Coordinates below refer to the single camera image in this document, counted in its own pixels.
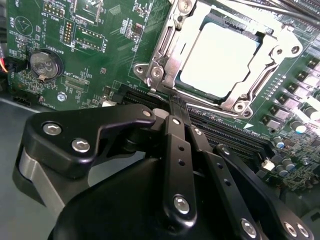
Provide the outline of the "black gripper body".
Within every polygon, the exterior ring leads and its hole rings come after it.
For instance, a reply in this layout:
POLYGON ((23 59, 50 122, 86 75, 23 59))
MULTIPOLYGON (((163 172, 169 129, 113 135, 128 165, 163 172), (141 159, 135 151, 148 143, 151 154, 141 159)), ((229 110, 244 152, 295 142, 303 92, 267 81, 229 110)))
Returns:
POLYGON ((232 240, 223 204, 203 176, 194 175, 197 220, 188 229, 166 221, 160 160, 140 160, 75 196, 62 210, 51 240, 232 240))

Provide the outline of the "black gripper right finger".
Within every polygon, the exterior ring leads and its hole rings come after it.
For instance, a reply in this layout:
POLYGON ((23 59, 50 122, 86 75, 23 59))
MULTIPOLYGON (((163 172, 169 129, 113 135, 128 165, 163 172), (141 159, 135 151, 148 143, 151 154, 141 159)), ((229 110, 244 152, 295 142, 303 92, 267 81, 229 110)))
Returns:
POLYGON ((308 226, 230 149, 212 148, 190 121, 187 103, 178 101, 191 145, 204 162, 229 220, 232 240, 313 240, 308 226))

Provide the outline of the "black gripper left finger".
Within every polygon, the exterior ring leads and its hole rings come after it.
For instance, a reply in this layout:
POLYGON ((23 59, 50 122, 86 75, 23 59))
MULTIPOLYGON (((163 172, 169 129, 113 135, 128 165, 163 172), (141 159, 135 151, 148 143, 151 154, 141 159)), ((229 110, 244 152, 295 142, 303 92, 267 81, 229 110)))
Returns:
POLYGON ((197 207, 186 103, 171 97, 168 108, 143 104, 37 113, 25 123, 15 171, 18 189, 57 218, 68 202, 89 188, 92 167, 145 152, 164 164, 158 206, 165 220, 192 227, 197 207))

